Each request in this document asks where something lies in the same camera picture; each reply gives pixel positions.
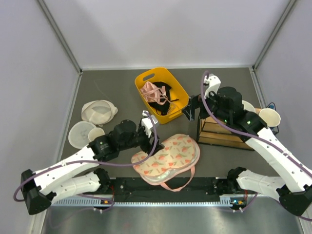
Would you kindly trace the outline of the floral mesh laundry bag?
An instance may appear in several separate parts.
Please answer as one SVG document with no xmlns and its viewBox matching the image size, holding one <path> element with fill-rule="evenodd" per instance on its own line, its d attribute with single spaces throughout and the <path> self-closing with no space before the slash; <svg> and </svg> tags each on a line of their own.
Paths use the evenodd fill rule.
<svg viewBox="0 0 312 234">
<path fill-rule="evenodd" d="M 134 170 L 148 184 L 161 186 L 171 192 L 179 192 L 194 178 L 195 166 L 200 158 L 200 147 L 195 140 L 185 134 L 175 134 L 163 141 L 162 144 L 164 145 L 164 149 L 151 157 L 147 157 L 148 154 L 143 151 L 136 153 L 132 156 L 131 163 Z M 145 178 L 145 176 L 161 175 L 170 169 L 176 169 L 174 177 L 183 172 L 190 171 L 189 180 L 184 185 L 173 189 L 166 184 L 169 180 L 161 183 L 152 183 Z"/>
</svg>

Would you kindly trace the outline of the pale mint green bra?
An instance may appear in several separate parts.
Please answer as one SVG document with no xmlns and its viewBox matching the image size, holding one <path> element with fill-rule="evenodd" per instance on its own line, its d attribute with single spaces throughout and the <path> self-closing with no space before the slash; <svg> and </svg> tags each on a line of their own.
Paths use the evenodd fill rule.
<svg viewBox="0 0 312 234">
<path fill-rule="evenodd" d="M 176 169 L 170 169 L 162 173 L 161 175 L 146 175 L 145 178 L 152 183 L 161 183 L 174 177 Z"/>
</svg>

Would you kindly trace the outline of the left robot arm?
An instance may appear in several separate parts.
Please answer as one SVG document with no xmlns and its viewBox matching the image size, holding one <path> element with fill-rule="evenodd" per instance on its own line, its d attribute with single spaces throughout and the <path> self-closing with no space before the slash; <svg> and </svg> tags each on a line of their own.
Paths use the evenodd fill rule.
<svg viewBox="0 0 312 234">
<path fill-rule="evenodd" d="M 83 193 L 106 193 L 111 182 L 98 165 L 109 165 L 121 151 L 140 147 L 153 156 L 163 145 L 159 142 L 155 116 L 143 117 L 139 125 L 123 120 L 108 134 L 97 137 L 72 156 L 46 169 L 21 173 L 20 188 L 29 215 L 36 215 L 52 204 Z"/>
</svg>

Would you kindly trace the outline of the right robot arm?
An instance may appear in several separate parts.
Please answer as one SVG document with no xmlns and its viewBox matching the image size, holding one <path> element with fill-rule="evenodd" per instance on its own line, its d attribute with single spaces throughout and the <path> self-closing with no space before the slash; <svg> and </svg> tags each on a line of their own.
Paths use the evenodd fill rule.
<svg viewBox="0 0 312 234">
<path fill-rule="evenodd" d="M 284 147 L 256 113 L 244 110 L 242 95 L 233 87 L 208 88 L 207 93 L 191 96 L 183 114 L 194 120 L 212 117 L 219 125 L 239 137 L 278 173 L 278 176 L 256 174 L 242 167 L 228 172 L 231 192 L 250 190 L 278 201 L 295 216 L 301 216 L 312 204 L 312 173 Z"/>
</svg>

